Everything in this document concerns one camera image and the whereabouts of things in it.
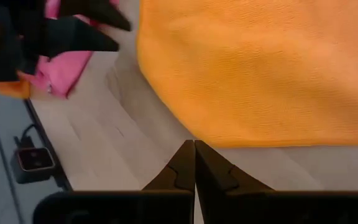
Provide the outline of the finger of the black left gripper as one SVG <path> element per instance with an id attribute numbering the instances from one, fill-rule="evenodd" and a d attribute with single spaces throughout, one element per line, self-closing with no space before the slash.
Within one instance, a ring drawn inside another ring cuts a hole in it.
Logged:
<path id="1" fill-rule="evenodd" d="M 119 44 L 77 17 L 47 19 L 42 55 L 54 58 L 65 52 L 117 52 Z"/>
<path id="2" fill-rule="evenodd" d="M 125 31 L 132 26 L 127 17 L 109 0 L 61 0 L 59 16 L 82 15 Z"/>

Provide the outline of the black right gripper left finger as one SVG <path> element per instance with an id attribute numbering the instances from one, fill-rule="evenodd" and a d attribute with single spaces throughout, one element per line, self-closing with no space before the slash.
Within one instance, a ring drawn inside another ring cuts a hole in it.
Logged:
<path id="1" fill-rule="evenodd" d="M 186 140 L 144 190 L 195 190 L 195 142 Z"/>

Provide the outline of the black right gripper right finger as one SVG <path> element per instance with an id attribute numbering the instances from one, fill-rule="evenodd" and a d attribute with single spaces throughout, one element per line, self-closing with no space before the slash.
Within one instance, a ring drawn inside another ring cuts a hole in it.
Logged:
<path id="1" fill-rule="evenodd" d="M 196 140 L 196 187 L 205 223 L 261 223 L 259 194 L 271 187 Z"/>

